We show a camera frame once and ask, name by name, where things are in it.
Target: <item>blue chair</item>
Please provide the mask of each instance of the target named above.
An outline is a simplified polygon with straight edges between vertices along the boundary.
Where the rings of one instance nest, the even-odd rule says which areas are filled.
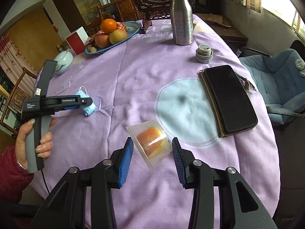
[[[258,53],[242,57],[245,51]],[[269,118],[274,126],[285,125],[295,117],[305,117],[305,77],[296,67],[301,59],[293,49],[270,56],[250,48],[238,51],[239,60],[250,72],[258,91],[263,96]]]

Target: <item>finger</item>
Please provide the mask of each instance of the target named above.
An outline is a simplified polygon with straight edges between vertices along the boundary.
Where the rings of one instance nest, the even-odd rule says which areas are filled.
[[[25,142],[25,138],[32,130],[34,123],[35,119],[31,119],[20,127],[16,140],[17,144],[23,144]]]
[[[37,146],[35,151],[37,153],[43,153],[43,152],[46,152],[46,151],[50,151],[53,148],[53,146],[54,146],[53,142],[50,141],[50,142],[45,143],[43,145]]]
[[[45,144],[50,142],[51,140],[52,140],[52,133],[48,131],[45,135],[43,135],[43,137],[40,140],[40,143]]]
[[[42,157],[42,158],[49,158],[51,157],[51,155],[52,155],[51,151],[46,151],[37,154],[38,157]]]
[[[57,123],[57,119],[54,119],[54,118],[53,118],[53,119],[51,120],[50,127],[51,127],[51,126],[54,126],[56,123]]]

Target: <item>stainless steel bottle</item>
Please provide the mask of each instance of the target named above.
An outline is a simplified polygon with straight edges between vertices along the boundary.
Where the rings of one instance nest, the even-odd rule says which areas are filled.
[[[193,43],[193,12],[188,0],[171,0],[170,20],[177,45]]]

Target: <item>red sleeve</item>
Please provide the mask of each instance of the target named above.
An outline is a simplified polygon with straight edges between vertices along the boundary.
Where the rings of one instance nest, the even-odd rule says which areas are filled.
[[[30,174],[17,164],[15,146],[8,147],[0,155],[0,199],[18,203],[22,191],[33,180]]]

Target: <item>blue face mask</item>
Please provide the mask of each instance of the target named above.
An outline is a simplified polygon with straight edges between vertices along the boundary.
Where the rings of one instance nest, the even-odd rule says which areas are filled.
[[[81,86],[79,88],[79,91],[76,93],[76,95],[80,95],[81,98],[89,97],[89,95],[87,94],[87,90],[84,86]],[[92,103],[89,106],[82,106],[82,109],[85,115],[91,115],[96,110],[96,106],[94,103]]]

